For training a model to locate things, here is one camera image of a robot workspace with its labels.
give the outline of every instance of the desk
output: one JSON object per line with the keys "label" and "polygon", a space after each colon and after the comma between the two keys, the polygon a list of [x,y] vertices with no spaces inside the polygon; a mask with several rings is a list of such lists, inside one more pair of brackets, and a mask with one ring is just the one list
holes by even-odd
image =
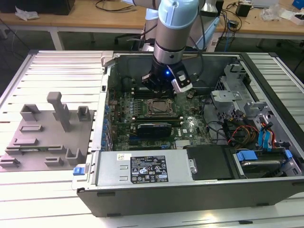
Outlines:
{"label": "desk", "polygon": [[[0,18],[15,30],[48,31],[56,50],[64,50],[58,32],[107,32],[107,33],[141,33],[145,24],[146,9],[136,7],[136,11],[127,13],[110,13],[95,7],[95,0],[76,0],[74,8],[67,16],[39,14],[40,18],[24,21],[12,13],[0,13]],[[119,9],[127,4],[107,2],[106,9]],[[7,29],[0,24],[0,29]]]}
{"label": "desk", "polygon": [[[223,8],[235,0],[225,0]],[[280,4],[287,10],[292,10],[293,0],[280,0]],[[235,34],[239,38],[260,38],[260,39],[304,39],[304,27],[297,26],[293,22],[281,19],[280,21],[263,21],[260,17],[261,9],[252,9],[246,18],[241,17],[243,25],[240,31]],[[239,19],[228,12],[229,19]],[[208,51],[214,51],[218,38],[224,30],[224,19],[221,17],[220,23],[213,34],[212,42],[208,46]]]}
{"label": "desk", "polygon": [[[56,50],[64,50],[58,32],[108,32],[108,33],[140,33],[145,23],[146,9],[136,7],[136,11],[127,13],[104,12],[95,7],[95,0],[76,0],[73,10],[67,16],[40,14],[36,20],[23,21],[15,14],[0,13],[0,18],[15,30],[48,31],[51,34]],[[225,0],[224,8],[235,0]],[[293,0],[281,0],[285,9],[291,9]],[[126,6],[121,2],[107,2],[107,9],[118,9]],[[270,38],[270,39],[304,39],[304,28],[291,21],[264,22],[260,18],[261,9],[252,9],[248,17],[242,18],[243,26],[235,36],[240,38]],[[208,46],[208,51],[214,51],[218,38],[224,30],[224,20],[221,18],[216,32]]]}

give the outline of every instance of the white paper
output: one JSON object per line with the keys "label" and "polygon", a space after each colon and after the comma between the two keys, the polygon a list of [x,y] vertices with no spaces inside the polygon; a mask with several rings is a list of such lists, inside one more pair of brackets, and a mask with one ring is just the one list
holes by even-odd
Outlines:
{"label": "white paper", "polygon": [[131,153],[118,153],[117,154],[118,161],[130,160],[131,157],[132,157]]}
{"label": "white paper", "polygon": [[19,18],[21,18],[22,20],[30,20],[30,19],[37,19],[37,18],[39,18],[39,16],[38,16],[38,13],[37,12],[27,12],[27,11],[23,11],[23,10],[20,10],[20,9],[18,9],[16,6],[15,6],[15,8],[16,8],[16,11],[17,12],[15,12],[15,15],[17,16],[17,17],[19,17]]}
{"label": "white paper", "polygon": [[287,19],[287,20],[290,20],[290,18],[296,14],[295,12],[292,12],[292,11],[288,11],[288,10],[284,10],[281,14],[280,14],[280,17],[284,18],[284,19]]}

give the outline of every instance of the table leg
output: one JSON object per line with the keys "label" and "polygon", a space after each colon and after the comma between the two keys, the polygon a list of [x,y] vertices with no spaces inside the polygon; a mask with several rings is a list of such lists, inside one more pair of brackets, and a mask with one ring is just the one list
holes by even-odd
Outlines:
{"label": "table leg", "polygon": [[57,51],[64,50],[65,47],[63,46],[63,42],[62,42],[62,39],[60,38],[60,35],[59,35],[58,31],[52,30],[52,31],[49,31],[49,32],[51,34],[55,49]]}
{"label": "table leg", "polygon": [[214,52],[215,51],[215,48],[217,47],[218,40],[219,40],[220,36],[221,36],[220,32],[213,33],[212,38],[207,45],[206,52]]}
{"label": "table leg", "polygon": [[2,38],[2,39],[8,38],[4,29],[0,29],[0,38]]}
{"label": "table leg", "polygon": [[258,43],[256,44],[256,47],[260,48],[260,47],[263,45],[264,40],[265,40],[265,39],[260,39],[260,40],[258,41]]}
{"label": "table leg", "polygon": [[95,35],[93,32],[90,32],[90,39],[91,39],[91,43],[95,43],[96,40],[95,40]]}

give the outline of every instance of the floor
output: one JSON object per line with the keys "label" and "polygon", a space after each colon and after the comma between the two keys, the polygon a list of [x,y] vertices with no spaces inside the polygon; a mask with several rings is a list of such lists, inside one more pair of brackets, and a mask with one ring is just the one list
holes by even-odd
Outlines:
{"label": "floor", "polygon": [[[43,31],[17,31],[17,35],[30,49],[54,50],[50,34]],[[95,43],[91,43],[89,33],[62,32],[66,50],[130,50],[133,42],[128,38],[119,40],[114,44],[114,37],[119,34],[96,33]],[[299,47],[299,40],[283,40],[282,45],[277,47],[279,40],[266,39],[261,48],[256,47],[257,39],[236,38],[228,51],[231,52],[275,52],[294,70],[299,61],[304,57],[303,48]],[[224,51],[225,41],[219,44],[216,51]],[[6,40],[0,40],[0,95],[3,93],[10,80],[22,64],[22,59],[27,55],[27,48],[9,32]],[[304,62],[295,73],[304,81]]]}

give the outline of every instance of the power supply label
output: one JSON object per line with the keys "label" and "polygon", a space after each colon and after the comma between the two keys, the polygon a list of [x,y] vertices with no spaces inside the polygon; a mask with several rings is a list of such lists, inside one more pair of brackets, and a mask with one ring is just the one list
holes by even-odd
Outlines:
{"label": "power supply label", "polygon": [[168,182],[165,156],[131,157],[133,184]]}

